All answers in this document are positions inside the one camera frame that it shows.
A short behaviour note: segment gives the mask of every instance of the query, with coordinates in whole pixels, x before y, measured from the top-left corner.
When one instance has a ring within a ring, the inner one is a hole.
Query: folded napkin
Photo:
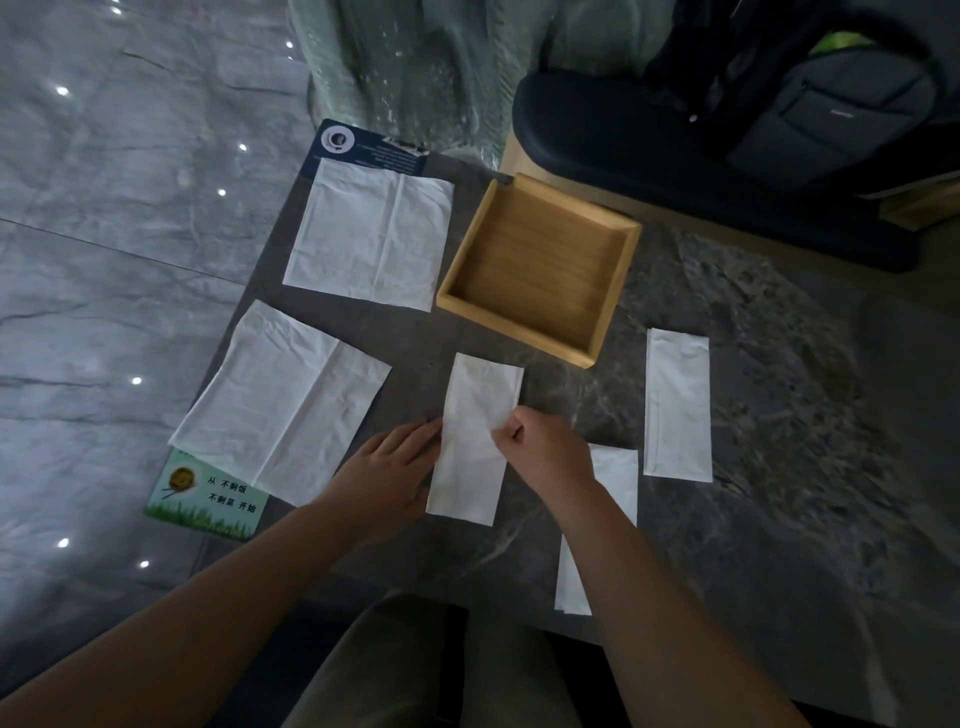
[[[643,474],[713,481],[706,336],[647,329]]]
[[[254,301],[175,448],[294,505],[336,472],[390,367]]]
[[[490,431],[520,398],[523,370],[458,353],[444,403],[444,435],[426,512],[493,525],[507,461]]]
[[[429,311],[453,184],[322,159],[284,285]]]
[[[639,477],[639,454],[634,449],[606,448],[590,445],[593,476],[613,496],[630,522],[636,525],[636,482]],[[560,540],[560,568],[557,571],[557,597],[554,609],[569,615],[589,615],[587,592],[570,553],[566,537]]]

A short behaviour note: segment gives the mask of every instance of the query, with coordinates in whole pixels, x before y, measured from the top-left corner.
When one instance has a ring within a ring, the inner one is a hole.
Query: grass graphic
[[[210,517],[210,512],[205,508],[193,507],[186,511],[179,503],[176,507],[173,503],[153,503],[144,508],[143,512],[159,521],[185,525],[187,528],[195,528],[198,531],[225,536],[235,541],[247,541],[253,535],[252,529],[239,523],[229,523],[223,519],[214,521]]]

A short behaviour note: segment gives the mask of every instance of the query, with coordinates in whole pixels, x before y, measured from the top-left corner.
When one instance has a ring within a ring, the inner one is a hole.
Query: green object
[[[833,31],[820,38],[820,41],[813,46],[807,55],[819,56],[822,53],[853,48],[858,45],[876,45],[876,41],[854,31]]]
[[[143,512],[235,541],[256,531],[269,496],[203,460],[172,448]]]

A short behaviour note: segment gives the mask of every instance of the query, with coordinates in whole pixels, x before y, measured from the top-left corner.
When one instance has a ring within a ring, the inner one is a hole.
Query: wooden box
[[[590,367],[639,236],[635,220],[526,175],[494,180],[437,306]]]

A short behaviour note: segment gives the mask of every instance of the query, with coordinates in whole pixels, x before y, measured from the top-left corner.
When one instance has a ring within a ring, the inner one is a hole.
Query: logo
[[[325,129],[320,143],[330,154],[341,155],[353,148],[353,132],[347,127],[335,126]]]

